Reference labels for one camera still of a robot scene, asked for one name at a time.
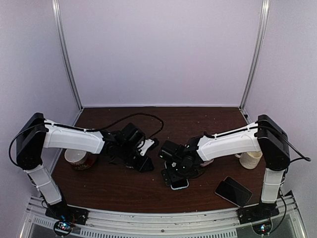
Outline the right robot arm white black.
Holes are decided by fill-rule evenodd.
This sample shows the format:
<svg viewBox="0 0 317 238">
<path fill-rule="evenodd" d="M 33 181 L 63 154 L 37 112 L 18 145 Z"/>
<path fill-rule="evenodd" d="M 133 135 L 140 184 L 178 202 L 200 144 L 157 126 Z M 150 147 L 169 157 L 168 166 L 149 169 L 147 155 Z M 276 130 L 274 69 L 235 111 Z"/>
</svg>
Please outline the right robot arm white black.
<svg viewBox="0 0 317 238">
<path fill-rule="evenodd" d="M 192 137 L 185 145 L 165 141 L 158 156 L 165 160 L 172 173 L 190 178 L 203 163 L 213 159 L 246 152 L 262 152 L 265 173 L 261 203 L 254 207 L 254 215 L 264 219 L 273 211 L 282 183 L 290 165 L 286 132 L 269 116 L 260 115 L 256 122 L 227 132 Z"/>
</svg>

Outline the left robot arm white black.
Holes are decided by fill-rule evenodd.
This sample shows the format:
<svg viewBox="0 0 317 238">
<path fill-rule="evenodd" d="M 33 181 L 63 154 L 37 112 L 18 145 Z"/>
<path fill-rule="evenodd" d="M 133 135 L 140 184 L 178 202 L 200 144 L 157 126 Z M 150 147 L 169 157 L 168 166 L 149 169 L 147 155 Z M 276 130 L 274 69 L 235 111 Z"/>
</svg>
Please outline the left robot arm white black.
<svg viewBox="0 0 317 238">
<path fill-rule="evenodd" d="M 44 166 L 41 158 L 44 148 L 61 148 L 89 152 L 91 154 L 120 158 L 128 167 L 139 172 L 154 169 L 147 152 L 158 146 L 155 138 L 146 138 L 134 124 L 122 130 L 108 131 L 86 129 L 46 120 L 42 113 L 35 113 L 13 139 L 16 145 L 16 165 L 25 171 L 52 212 L 60 220 L 71 216 L 71 209 L 63 203 L 62 193 Z"/>
</svg>

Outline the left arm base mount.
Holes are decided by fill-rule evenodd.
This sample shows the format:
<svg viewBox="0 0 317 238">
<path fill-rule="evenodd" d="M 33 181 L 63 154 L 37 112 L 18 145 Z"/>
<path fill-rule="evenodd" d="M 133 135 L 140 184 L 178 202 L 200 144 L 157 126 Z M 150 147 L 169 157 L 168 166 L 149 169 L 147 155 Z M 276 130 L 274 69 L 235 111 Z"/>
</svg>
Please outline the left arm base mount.
<svg viewBox="0 0 317 238">
<path fill-rule="evenodd" d="M 46 197 L 43 196 L 43 198 L 47 206 L 45 215 L 56 219 L 53 225 L 53 232 L 58 237 L 64 238 L 70 235 L 76 225 L 86 224 L 89 211 L 84 208 L 69 206 L 62 192 L 60 195 L 61 201 L 56 204 L 50 204 L 47 202 Z"/>
</svg>

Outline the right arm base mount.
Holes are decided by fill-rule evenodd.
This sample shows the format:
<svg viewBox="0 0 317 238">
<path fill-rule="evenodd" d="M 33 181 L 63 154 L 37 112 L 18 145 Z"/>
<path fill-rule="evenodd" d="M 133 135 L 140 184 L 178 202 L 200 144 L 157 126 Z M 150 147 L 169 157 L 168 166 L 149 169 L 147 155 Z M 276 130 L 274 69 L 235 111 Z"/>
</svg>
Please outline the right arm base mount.
<svg viewBox="0 0 317 238">
<path fill-rule="evenodd" d="M 260 236 L 272 233 L 272 217 L 279 214 L 280 212 L 276 201 L 274 203 L 264 203 L 261 201 L 257 205 L 239 208 L 237 210 L 240 225 L 250 223 L 253 232 Z"/>
</svg>

